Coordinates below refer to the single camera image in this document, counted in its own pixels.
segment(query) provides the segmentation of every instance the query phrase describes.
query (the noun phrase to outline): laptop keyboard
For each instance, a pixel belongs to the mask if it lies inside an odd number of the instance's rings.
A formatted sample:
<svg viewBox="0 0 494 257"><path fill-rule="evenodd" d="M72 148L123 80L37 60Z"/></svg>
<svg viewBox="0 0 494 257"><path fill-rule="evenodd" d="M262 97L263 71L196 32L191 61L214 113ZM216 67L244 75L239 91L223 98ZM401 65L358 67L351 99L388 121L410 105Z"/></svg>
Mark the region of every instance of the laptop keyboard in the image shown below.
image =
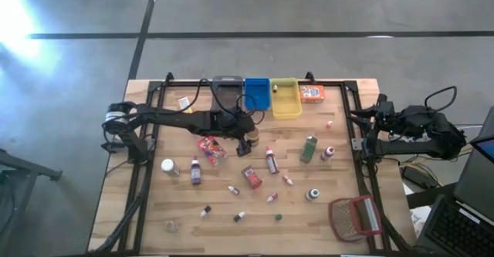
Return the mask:
<svg viewBox="0 0 494 257"><path fill-rule="evenodd" d="M494 235L448 204L438 214L427 236L460 256L494 256Z"/></svg>

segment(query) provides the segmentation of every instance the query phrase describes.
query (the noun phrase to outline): blue bin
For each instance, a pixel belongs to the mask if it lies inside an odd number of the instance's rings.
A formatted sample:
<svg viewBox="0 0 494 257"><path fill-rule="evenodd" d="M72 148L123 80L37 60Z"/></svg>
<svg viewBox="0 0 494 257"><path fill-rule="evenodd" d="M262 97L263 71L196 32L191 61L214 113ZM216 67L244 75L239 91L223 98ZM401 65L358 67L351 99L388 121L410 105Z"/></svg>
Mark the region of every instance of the blue bin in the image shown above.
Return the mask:
<svg viewBox="0 0 494 257"><path fill-rule="evenodd" d="M267 110L271 106L271 85L269 79L245 79L244 102L245 108L253 110L257 106L258 110Z"/></svg>

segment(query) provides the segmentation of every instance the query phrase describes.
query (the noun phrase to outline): yellow bin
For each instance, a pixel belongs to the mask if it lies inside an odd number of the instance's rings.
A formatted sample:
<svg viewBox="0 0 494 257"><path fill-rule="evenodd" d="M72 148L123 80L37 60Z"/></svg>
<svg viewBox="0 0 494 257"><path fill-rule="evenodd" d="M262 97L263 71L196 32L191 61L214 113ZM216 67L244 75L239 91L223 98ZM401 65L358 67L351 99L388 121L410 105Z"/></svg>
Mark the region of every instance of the yellow bin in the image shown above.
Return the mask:
<svg viewBox="0 0 494 257"><path fill-rule="evenodd" d="M275 119L296 119L302 113L299 82L295 78L271 79L271 107Z"/></svg>

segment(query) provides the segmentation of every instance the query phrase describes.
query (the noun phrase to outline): wooden table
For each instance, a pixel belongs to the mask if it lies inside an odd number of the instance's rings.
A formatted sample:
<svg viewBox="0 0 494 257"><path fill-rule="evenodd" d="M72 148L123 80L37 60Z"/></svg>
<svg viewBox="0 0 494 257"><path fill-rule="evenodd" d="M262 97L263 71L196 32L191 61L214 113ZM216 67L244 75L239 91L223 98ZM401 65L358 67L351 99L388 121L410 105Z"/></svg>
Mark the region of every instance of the wooden table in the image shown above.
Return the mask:
<svg viewBox="0 0 494 257"><path fill-rule="evenodd" d="M144 103L148 82L131 80L124 100ZM375 103L379 94L377 81L357 79L357 82L362 107ZM168 87L166 90L164 107L177 110L178 98L188 96L191 101L196 88ZM266 118L258 125L260 144L245 157L236 156L236 140L218 139L228 152L228 160L218 167L212 167L198 149L196 143L201 137L184 129L160 127L140 253L293 255L368 252L365 241L337 241L328 222L328 203L337 198L358 196L358 190L340 90L336 87L326 87L325 90L324 102L303 104L303 112L296 120L274 120L272 113L267 111ZM192 109L209 110L210 107L211 92L208 88L201 88ZM253 119L259 119L258 113ZM328 120L333 121L330 130L325 128ZM319 141L313 160L303 164L299 161L299 154L309 135L316 136ZM269 173L266 146L270 146L276 155L279 174ZM336 153L332 161L322 162L319 155L327 146L333 146ZM198 156L202 169L202 184L199 186L191 184L194 155ZM126 158L127 152L113 155L108 169ZM173 159L180 166L182 174L179 178L170 178L162 172L160 163L165 158ZM250 164L263 179L262 186L254 191L240 174L240 170ZM131 171L131 165L124 165L104 181L89 249L97 248L121 219ZM282 181L284 174L293 180L293 186ZM404 238L414 243L414 230L398 166L393 161L383 161L379 164L377 176L387 216ZM240 195L233 195L227 188L229 185L237 187ZM305 193L311 188L318 188L320 196L307 202ZM266 199L273 192L279 194L278 199L267 203ZM210 205L212 210L200 218L199 214L206 205ZM233 217L241 211L246 215L235 223ZM283 219L276 221L276 214L282 214ZM166 231L165 222L168 220L179 224L177 233ZM130 226L129 247L134 240L134 226L134 223Z"/></svg>

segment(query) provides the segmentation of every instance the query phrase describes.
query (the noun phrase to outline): gray floor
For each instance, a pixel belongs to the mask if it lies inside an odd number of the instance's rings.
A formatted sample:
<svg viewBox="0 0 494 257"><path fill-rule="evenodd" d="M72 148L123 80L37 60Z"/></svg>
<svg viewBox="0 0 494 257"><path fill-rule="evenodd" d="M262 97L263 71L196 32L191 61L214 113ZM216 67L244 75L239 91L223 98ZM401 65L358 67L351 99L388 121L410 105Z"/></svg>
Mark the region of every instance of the gray floor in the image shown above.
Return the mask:
<svg viewBox="0 0 494 257"><path fill-rule="evenodd" d="M139 32L147 0L8 0L2 33ZM156 0L150 32L494 30L494 0ZM10 255L84 252L107 154L100 124L121 100L136 39L24 40L0 46L0 147L64 170L36 184ZM482 123L494 105L493 38L147 40L138 79L235 74L378 78L399 109L457 85L445 111ZM448 98L439 98L438 105ZM467 130L469 138L477 130ZM465 158L430 163L454 182Z"/></svg>

